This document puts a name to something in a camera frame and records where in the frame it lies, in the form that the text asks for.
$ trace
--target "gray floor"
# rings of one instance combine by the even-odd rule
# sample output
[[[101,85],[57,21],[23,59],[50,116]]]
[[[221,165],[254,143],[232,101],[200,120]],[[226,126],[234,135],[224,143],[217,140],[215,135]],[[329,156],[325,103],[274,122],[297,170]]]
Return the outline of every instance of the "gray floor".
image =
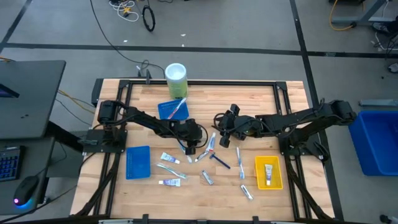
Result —
[[[0,39],[19,13],[24,0],[0,0]],[[174,0],[161,4],[151,0],[156,28],[148,33],[142,21],[126,22],[116,15],[107,0],[93,0],[98,19],[115,45],[162,47],[219,47],[242,49],[300,50],[289,0]],[[297,9],[308,51],[382,53],[373,48],[374,32],[357,27],[336,32],[328,26],[331,5],[327,0],[297,0]],[[335,15],[360,14],[361,6],[338,6]],[[397,1],[389,3],[386,16],[396,16]],[[33,0],[9,39],[9,43],[107,45],[91,13],[90,2],[81,0]],[[162,67],[183,63],[189,78],[302,80],[310,94],[301,56],[244,53],[144,52],[123,54],[136,60],[148,59]],[[59,50],[5,48],[1,55],[14,60],[66,60],[60,88],[74,97],[89,101],[94,81],[99,77],[133,77],[136,64],[112,50]],[[386,66],[394,60],[376,58],[310,57],[318,97],[327,101],[347,100],[357,112],[360,99],[392,98],[398,94],[398,76]],[[151,68],[153,77],[160,70]],[[93,115],[76,107],[63,96],[65,105],[90,123]],[[87,125],[56,103],[51,120],[69,131],[83,131]],[[381,213],[398,215],[398,177],[367,177],[362,174],[348,128],[327,130],[341,206],[346,221],[379,223]],[[55,155],[62,153],[56,148]],[[77,182],[81,156],[68,151],[64,164],[49,174],[62,171],[69,178],[54,178],[47,195],[56,196]],[[70,170],[63,169],[66,164]],[[19,220],[66,217],[73,200],[68,193],[51,206]]]

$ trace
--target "yellow plastic box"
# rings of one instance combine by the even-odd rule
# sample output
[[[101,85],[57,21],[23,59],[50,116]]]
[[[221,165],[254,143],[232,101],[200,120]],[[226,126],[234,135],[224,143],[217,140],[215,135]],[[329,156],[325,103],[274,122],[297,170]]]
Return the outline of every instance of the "yellow plastic box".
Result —
[[[271,184],[267,185],[266,164],[272,165]],[[279,157],[277,156],[256,156],[257,186],[260,190],[281,190],[282,175],[280,174]]]

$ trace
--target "blue plastic bin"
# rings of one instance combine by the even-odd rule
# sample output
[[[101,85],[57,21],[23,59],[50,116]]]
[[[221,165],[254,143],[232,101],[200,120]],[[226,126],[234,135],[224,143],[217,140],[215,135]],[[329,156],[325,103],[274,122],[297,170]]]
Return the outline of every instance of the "blue plastic bin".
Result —
[[[126,180],[150,177],[150,147],[127,148]]]
[[[159,110],[160,119],[167,119],[170,114],[173,113],[173,110],[178,106],[181,100],[173,100],[165,103],[159,103],[157,105],[157,109]],[[183,103],[180,106],[180,109],[174,114],[172,119],[176,119],[179,121],[186,120],[189,117],[187,102]]]
[[[365,175],[398,175],[398,111],[362,111],[349,131]]]

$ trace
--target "wooden tabletop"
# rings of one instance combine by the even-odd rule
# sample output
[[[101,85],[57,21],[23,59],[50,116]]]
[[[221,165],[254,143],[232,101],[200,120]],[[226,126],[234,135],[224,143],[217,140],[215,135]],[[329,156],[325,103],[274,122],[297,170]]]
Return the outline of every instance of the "wooden tabletop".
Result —
[[[118,89],[118,79],[104,80],[100,101],[115,100]],[[307,97],[302,82],[287,82],[292,112],[308,108]],[[240,115],[254,116],[256,114],[275,114],[274,94],[267,86],[214,86],[192,85],[188,87],[187,105],[190,118],[195,118],[202,124],[209,136],[215,129],[211,127],[213,117],[224,113],[232,103],[237,104]],[[281,105],[284,105],[282,92]],[[132,88],[131,106],[137,107],[147,114],[159,117],[157,105],[170,101],[167,85],[134,85]],[[294,220],[287,182],[284,157],[280,155],[276,138],[246,138],[237,141],[231,137],[229,148],[221,147],[218,142],[220,134],[216,132],[216,155],[231,166],[228,170],[207,156],[201,161],[189,164],[182,154],[175,139],[164,139],[154,134],[150,129],[135,123],[128,123],[127,147],[150,146],[151,177],[141,180],[126,180],[126,154],[121,157],[118,180],[116,182],[113,200],[112,218],[142,218],[145,213],[155,219],[184,220],[252,220],[258,216],[260,220]],[[239,178],[239,167],[236,158],[236,146],[241,150],[241,159],[246,178]],[[197,149],[197,155],[203,149]],[[178,160],[180,164],[172,164],[160,160],[160,155],[166,152]],[[96,154],[83,166],[71,214],[79,211],[90,199],[98,186],[103,154]],[[282,190],[259,190],[256,182],[254,158],[256,156],[279,156],[282,171]],[[155,164],[162,162],[188,175],[182,179],[181,187],[159,185],[159,180],[177,178]],[[326,214],[333,217],[333,209],[321,162],[313,156],[302,157],[303,171],[308,191]],[[205,169],[214,180],[214,185],[208,185],[201,175]],[[239,187],[244,184],[253,195],[249,201]],[[102,200],[101,213],[104,213],[106,195]],[[300,214],[304,217],[303,203],[297,190],[297,200]]]

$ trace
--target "blue tray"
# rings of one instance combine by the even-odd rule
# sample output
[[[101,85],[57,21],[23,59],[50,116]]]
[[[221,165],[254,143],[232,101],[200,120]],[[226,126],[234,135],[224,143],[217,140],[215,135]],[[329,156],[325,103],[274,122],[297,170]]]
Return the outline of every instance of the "blue tray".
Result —
[[[159,110],[160,119],[167,119],[180,102],[181,100],[173,100],[165,103],[159,103],[157,105],[157,109]],[[188,117],[189,112],[187,103],[185,102],[180,106],[180,109],[174,114],[172,119],[183,121],[186,120]]]
[[[365,175],[398,175],[398,111],[362,111],[349,131]]]
[[[150,147],[130,147],[126,153],[126,180],[150,177]]]

